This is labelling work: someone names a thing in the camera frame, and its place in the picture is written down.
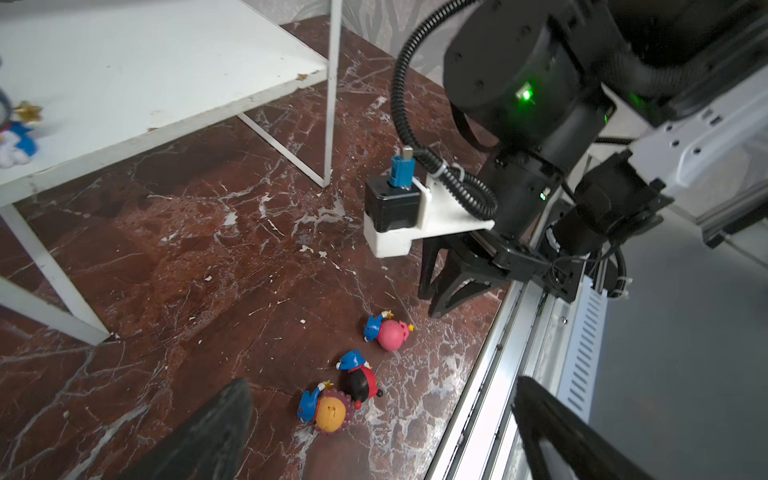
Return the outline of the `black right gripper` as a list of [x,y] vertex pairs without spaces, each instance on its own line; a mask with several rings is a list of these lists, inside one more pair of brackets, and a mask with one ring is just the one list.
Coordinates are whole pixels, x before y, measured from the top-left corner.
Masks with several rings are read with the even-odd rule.
[[567,303],[576,299],[583,271],[580,258],[561,255],[546,240],[531,248],[480,230],[462,234],[461,242],[462,248],[444,245],[443,237],[422,242],[418,297],[430,301],[431,318],[511,281],[533,281]]

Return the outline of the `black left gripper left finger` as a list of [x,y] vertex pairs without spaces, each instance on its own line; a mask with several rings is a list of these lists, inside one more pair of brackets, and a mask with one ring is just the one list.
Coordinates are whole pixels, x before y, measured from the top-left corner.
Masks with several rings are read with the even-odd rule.
[[252,411],[248,383],[235,379],[119,477],[233,479],[242,461]]

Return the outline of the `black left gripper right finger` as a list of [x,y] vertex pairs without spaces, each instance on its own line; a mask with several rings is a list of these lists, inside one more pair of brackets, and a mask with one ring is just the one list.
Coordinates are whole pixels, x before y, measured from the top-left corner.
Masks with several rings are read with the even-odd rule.
[[528,376],[512,403],[534,479],[648,479],[650,476]]

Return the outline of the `pink red blue toy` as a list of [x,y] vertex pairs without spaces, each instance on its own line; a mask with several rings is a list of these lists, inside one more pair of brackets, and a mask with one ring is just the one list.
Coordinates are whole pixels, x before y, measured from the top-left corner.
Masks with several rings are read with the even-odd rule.
[[396,321],[392,311],[383,311],[371,316],[363,328],[363,338],[366,342],[376,341],[386,351],[400,349],[415,330],[412,324]]

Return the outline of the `grey blue penguin toy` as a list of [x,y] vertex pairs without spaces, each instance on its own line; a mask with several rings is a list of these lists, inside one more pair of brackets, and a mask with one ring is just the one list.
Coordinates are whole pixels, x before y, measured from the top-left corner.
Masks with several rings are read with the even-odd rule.
[[10,97],[1,90],[1,168],[9,169],[28,164],[38,152],[36,141],[30,136],[33,124],[42,120],[42,108],[22,101],[14,106]]

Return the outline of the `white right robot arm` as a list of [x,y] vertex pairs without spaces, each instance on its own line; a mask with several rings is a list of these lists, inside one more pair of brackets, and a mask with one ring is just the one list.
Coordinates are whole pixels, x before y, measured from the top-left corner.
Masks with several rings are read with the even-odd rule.
[[[422,144],[406,111],[422,42],[461,11],[443,86],[478,174]],[[511,281],[572,302],[580,279],[615,266],[659,225],[688,163],[703,166],[767,122],[763,1],[449,1],[396,59],[391,116],[407,159],[471,225],[428,235],[419,297],[438,318]]]

